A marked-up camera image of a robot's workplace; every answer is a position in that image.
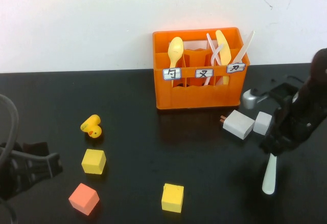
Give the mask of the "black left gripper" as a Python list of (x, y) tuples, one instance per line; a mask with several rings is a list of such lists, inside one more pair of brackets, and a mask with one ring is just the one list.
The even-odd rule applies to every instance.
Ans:
[(50, 154), (47, 142), (15, 143), (1, 166), (1, 198), (9, 200), (62, 171), (60, 155)]

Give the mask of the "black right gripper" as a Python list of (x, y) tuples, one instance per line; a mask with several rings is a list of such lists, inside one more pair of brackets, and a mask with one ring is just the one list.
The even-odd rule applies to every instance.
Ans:
[(260, 143), (264, 153), (279, 156), (284, 152), (292, 151), (309, 139), (314, 131), (311, 122), (303, 122), (293, 116), (292, 100), (287, 99), (273, 116), (273, 123)]

